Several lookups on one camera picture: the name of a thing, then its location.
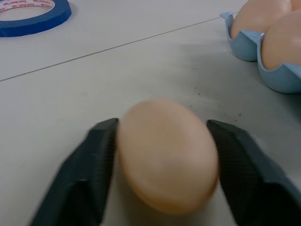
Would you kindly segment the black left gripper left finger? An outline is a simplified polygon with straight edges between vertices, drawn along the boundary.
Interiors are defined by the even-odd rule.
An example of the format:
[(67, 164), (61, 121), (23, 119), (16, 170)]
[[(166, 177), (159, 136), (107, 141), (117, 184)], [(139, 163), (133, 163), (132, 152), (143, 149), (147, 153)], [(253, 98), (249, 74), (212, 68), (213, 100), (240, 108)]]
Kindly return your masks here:
[(92, 127), (61, 165), (32, 226), (99, 226), (104, 217), (116, 150), (118, 118)]

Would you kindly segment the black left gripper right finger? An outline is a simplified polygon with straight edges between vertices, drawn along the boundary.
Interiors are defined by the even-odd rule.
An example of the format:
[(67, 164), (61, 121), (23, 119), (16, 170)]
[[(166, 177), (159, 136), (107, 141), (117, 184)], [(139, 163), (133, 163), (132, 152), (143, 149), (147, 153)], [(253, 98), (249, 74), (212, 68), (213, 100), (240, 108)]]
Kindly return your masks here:
[(301, 193), (243, 129), (216, 120), (206, 126), (217, 146), (220, 183), (238, 226), (299, 226)]

